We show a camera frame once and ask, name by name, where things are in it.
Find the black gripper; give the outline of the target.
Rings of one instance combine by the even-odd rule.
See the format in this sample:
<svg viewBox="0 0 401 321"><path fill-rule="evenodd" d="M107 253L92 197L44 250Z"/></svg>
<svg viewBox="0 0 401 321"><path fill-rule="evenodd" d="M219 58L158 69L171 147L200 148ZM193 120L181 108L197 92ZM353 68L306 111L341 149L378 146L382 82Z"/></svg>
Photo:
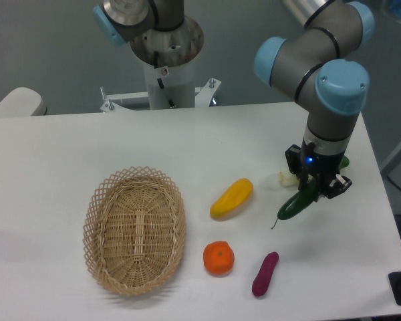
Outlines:
<svg viewBox="0 0 401 321"><path fill-rule="evenodd" d="M298 187L304 187L309 177L316 180L318 187L327 187L323 195L333 199L345 193L352 185L352 181L340 175L339 165L344 153L325 155L315 151L316 144L302 143L301 147L292 144L285 151L285 158L289 172L299 179Z"/></svg>

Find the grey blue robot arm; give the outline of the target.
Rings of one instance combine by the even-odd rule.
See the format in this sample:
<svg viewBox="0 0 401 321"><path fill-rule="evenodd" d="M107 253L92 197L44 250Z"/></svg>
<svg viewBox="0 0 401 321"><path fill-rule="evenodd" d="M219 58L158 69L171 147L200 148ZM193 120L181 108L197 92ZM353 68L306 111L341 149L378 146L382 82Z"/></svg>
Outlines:
<svg viewBox="0 0 401 321"><path fill-rule="evenodd" d="M366 69L347 56L371 38L374 15L358 1L286 1L285 6L304 31L293 41L265 41L254 71L307 111L303 141L287 150L287 164L300 189L313 178L318 195L331 199L351 185L339 165L370 87Z"/></svg>

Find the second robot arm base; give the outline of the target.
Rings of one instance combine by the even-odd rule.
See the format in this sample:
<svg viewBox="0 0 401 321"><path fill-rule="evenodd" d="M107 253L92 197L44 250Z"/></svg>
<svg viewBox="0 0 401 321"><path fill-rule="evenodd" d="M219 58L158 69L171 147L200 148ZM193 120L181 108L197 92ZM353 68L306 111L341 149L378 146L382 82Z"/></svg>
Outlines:
<svg viewBox="0 0 401 321"><path fill-rule="evenodd" d="M129 44L153 68L183 66L203 48L203 31L185 14L184 1L103 1L93 12L114 45Z"/></svg>

